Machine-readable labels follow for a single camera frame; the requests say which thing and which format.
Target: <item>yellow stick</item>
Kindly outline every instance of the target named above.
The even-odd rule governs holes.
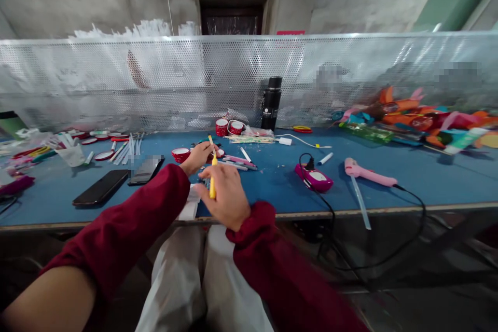
[[[213,145],[213,138],[211,135],[207,136],[209,138],[209,142]],[[217,165],[218,159],[216,158],[216,152],[213,152],[213,161],[211,162],[211,166]],[[209,198],[214,200],[216,198],[216,190],[214,189],[214,178],[211,176],[211,182],[209,184]]]

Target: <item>hand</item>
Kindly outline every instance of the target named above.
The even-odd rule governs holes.
[[[194,185],[207,209],[225,227],[238,232],[242,223],[251,215],[251,207],[242,188],[239,171],[233,166],[218,164],[207,167],[199,176],[214,178],[214,200],[209,198],[209,191],[203,184]]]
[[[208,160],[208,156],[216,150],[216,155],[218,156],[218,147],[216,145],[211,145],[210,142],[204,142],[197,144],[188,156],[187,160],[183,162],[180,167],[185,171],[187,176],[194,175],[199,169],[204,166]]]

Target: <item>black smartphone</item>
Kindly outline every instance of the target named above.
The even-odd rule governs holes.
[[[128,178],[128,170],[112,170],[73,200],[74,206],[101,205],[106,202]]]
[[[151,156],[147,158],[128,182],[128,185],[147,184],[159,170],[164,162],[164,156]]]

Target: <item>blue workbench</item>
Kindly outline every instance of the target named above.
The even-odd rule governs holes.
[[[289,133],[277,130],[277,134]],[[309,191],[294,172],[299,156],[308,152],[318,162],[330,151],[334,156],[320,171],[334,180],[334,186],[323,196],[338,215],[358,214],[358,204],[351,180],[344,172],[344,159],[353,157],[366,169],[395,177],[400,185],[420,196],[432,210],[481,209],[498,207],[498,152],[484,148],[488,154],[470,157],[459,154],[453,164],[440,163],[441,153],[423,147],[411,148],[395,143],[377,146],[348,134],[341,129],[315,129],[313,134],[291,132],[311,144],[331,145],[332,149],[314,149],[293,139],[292,146],[274,144],[244,144],[259,171],[241,172],[242,184],[250,202],[266,200],[272,203],[279,218],[303,219],[328,216],[328,209]],[[171,150],[190,147],[205,138],[207,132],[152,134],[144,137],[143,155],[164,155],[165,163],[174,162]],[[239,145],[228,139],[216,139],[227,154],[243,157]],[[84,146],[85,154],[109,150],[110,141]],[[90,167],[71,169],[59,156],[33,167],[28,175],[36,177],[18,202],[0,216],[1,230],[50,229],[82,227],[100,212],[123,202],[137,187],[127,184],[114,194],[104,207],[76,209],[72,200],[112,169],[125,169],[129,164],[113,165],[107,161],[93,161]],[[389,189],[359,179],[365,204],[371,214],[389,212],[417,212],[417,201],[407,193]],[[209,212],[203,204],[198,218],[206,219]]]

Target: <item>white pants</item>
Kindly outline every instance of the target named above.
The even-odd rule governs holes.
[[[187,331],[205,316],[217,332],[273,331],[260,296],[233,262],[224,226],[180,227],[162,245],[137,332]]]

